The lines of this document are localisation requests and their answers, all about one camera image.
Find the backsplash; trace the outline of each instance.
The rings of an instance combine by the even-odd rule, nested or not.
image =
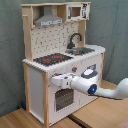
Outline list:
[[[63,23],[45,27],[35,27],[31,30],[33,58],[41,57],[52,52],[66,50],[70,37],[78,33],[79,22]],[[78,36],[73,38],[78,46]]]

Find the oven door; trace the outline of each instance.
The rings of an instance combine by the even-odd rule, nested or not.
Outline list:
[[[49,87],[49,125],[58,122],[79,109],[79,92],[73,89]]]
[[[82,18],[83,4],[67,5],[67,20],[78,20]]]

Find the wooden play kitchen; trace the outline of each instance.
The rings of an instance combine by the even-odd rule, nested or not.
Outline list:
[[[22,4],[26,108],[46,128],[97,97],[62,88],[54,76],[92,69],[100,86],[105,49],[85,45],[90,2]]]

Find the oven handle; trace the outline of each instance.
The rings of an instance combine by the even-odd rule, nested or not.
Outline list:
[[[68,16],[68,19],[71,19],[71,16],[72,16],[72,7],[69,6],[68,9],[69,9],[69,11],[70,11],[70,16]]]

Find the faucet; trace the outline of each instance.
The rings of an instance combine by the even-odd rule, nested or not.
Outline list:
[[[80,36],[80,41],[82,41],[82,35],[80,33],[74,33],[71,38],[70,38],[70,43],[67,45],[68,49],[72,49],[73,47],[75,47],[75,44],[73,44],[72,39],[75,35],[79,35]]]

